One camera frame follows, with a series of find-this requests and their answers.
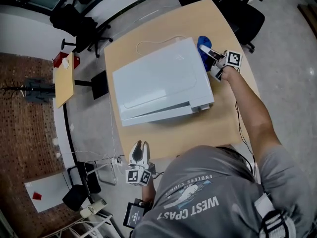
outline floor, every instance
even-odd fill
[[[266,20],[253,40],[256,51],[250,54],[245,49],[245,54],[276,133],[307,175],[316,198],[317,40],[297,10],[299,3],[305,2],[254,0],[252,6],[261,11]],[[111,22],[109,35],[117,39],[138,25],[179,6],[178,0],[147,0]],[[89,52],[81,54],[85,59],[82,58],[80,67],[75,69],[76,79],[87,80],[106,69],[102,45],[100,50],[99,59]],[[76,95],[67,107],[70,125],[73,124],[74,147],[78,151],[94,152],[77,153],[78,159],[87,161],[121,155],[115,122],[111,121],[108,95],[93,101],[91,91],[78,86]],[[251,158],[246,147],[236,145],[236,148],[248,159]],[[155,160],[157,171],[164,171],[171,161]],[[141,190],[125,184],[125,169],[126,165],[115,166],[118,184],[102,184],[99,196],[108,202],[106,210],[113,214],[122,234],[128,237],[130,229],[122,226],[126,206],[141,197]],[[103,172],[103,177],[110,174],[109,170]],[[159,178],[155,180],[155,185],[158,183]]]

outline hand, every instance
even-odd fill
[[[222,69],[222,75],[221,75],[221,79],[225,80],[225,81],[228,81],[230,75],[234,72],[237,72],[237,70],[231,66],[225,66],[223,69]]]

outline red object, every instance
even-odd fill
[[[32,199],[34,199],[34,200],[41,200],[41,199],[42,199],[42,195],[40,195],[40,194],[34,192]]]
[[[66,54],[64,52],[59,52],[57,57],[53,60],[53,66],[54,68],[58,68],[61,65],[61,61],[63,58],[68,57],[69,54]],[[74,56],[74,69],[80,64],[79,57]]]

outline blue cloth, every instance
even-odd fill
[[[199,48],[200,45],[205,45],[206,47],[211,49],[211,41],[208,37],[202,35],[202,36],[199,36],[198,42],[197,42],[198,52],[199,52],[200,56],[202,57],[205,69],[208,72],[208,71],[210,71],[210,68],[206,64],[206,60],[208,59],[208,55]]]

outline man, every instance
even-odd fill
[[[279,142],[266,107],[243,77],[227,66],[221,78],[237,100],[262,184],[255,183],[232,147],[195,147],[168,166],[157,193],[153,180],[142,187],[143,201],[154,204],[132,237],[259,237],[263,219],[254,203],[264,193],[291,220],[296,237],[308,234],[314,208],[303,172]]]

